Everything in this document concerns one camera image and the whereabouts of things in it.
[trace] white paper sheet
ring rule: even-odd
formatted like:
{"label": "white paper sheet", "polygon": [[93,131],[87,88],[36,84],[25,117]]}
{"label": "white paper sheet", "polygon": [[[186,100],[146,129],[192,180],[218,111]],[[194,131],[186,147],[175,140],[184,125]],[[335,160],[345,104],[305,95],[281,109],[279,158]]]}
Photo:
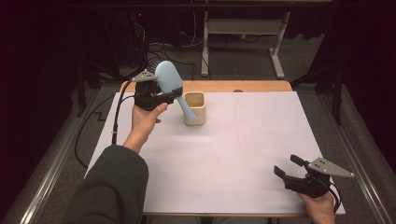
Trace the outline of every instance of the white paper sheet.
{"label": "white paper sheet", "polygon": [[[117,93],[89,168],[111,144]],[[131,129],[134,99],[119,115],[118,144]],[[206,123],[186,126],[177,101],[160,115],[140,155],[149,168],[145,213],[300,215],[303,202],[274,166],[304,177],[290,161],[321,156],[296,92],[208,92]],[[341,206],[337,214],[344,214]]]}

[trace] hand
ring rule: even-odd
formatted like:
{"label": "hand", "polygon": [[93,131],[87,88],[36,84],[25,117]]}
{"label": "hand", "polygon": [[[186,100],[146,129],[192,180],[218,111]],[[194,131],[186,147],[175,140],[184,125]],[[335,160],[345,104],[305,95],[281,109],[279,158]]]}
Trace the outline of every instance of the hand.
{"label": "hand", "polygon": [[123,145],[139,153],[141,147],[149,139],[154,125],[161,122],[158,116],[160,116],[167,107],[168,104],[163,103],[155,107],[152,111],[146,111],[134,105],[132,109],[132,130]]}
{"label": "hand", "polygon": [[306,211],[308,215],[312,218],[313,223],[335,223],[333,211],[333,197],[329,192],[316,199],[302,193],[297,194],[305,202]]}

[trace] sleeve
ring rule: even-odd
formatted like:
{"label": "sleeve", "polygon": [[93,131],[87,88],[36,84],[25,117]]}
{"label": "sleeve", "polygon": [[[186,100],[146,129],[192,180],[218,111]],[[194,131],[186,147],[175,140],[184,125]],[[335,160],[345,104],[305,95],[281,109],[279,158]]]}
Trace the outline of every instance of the sleeve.
{"label": "sleeve", "polygon": [[140,223],[148,179],[148,166],[137,153],[106,148],[74,193],[62,223]]}

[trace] cup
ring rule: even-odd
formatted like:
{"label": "cup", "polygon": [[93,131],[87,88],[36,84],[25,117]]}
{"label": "cup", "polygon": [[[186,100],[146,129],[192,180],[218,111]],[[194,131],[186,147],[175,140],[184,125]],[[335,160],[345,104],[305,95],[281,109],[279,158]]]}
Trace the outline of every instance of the cup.
{"label": "cup", "polygon": [[206,98],[202,91],[189,91],[184,93],[184,100],[195,114],[195,119],[188,120],[184,116],[186,125],[202,125],[206,120]]}

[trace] table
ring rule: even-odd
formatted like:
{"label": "table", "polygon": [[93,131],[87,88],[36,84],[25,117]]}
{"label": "table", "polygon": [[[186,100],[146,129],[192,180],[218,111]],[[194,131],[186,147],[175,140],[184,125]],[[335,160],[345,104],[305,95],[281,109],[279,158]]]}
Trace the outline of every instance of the table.
{"label": "table", "polygon": [[[225,2],[225,0],[205,0],[208,2]],[[331,2],[332,0],[247,0],[247,2]],[[228,0],[227,2],[240,2],[240,0]],[[201,76],[209,75],[209,49],[207,46],[209,34],[235,34],[235,35],[277,35],[273,48],[269,48],[271,60],[279,79],[284,79],[282,66],[277,56],[280,44],[288,25],[290,12],[286,11],[279,20],[240,20],[240,19],[209,19],[209,13],[204,17],[204,47],[202,51]]]}
{"label": "table", "polygon": [[[206,124],[186,126],[177,102],[161,114],[140,155],[149,167],[145,215],[304,217],[304,204],[285,190],[274,165],[303,177],[290,161],[320,157],[296,92],[286,81],[184,81],[206,92]],[[89,169],[111,143],[116,94]],[[131,124],[133,98],[120,108],[120,144]],[[338,214],[344,214],[341,206]]]}

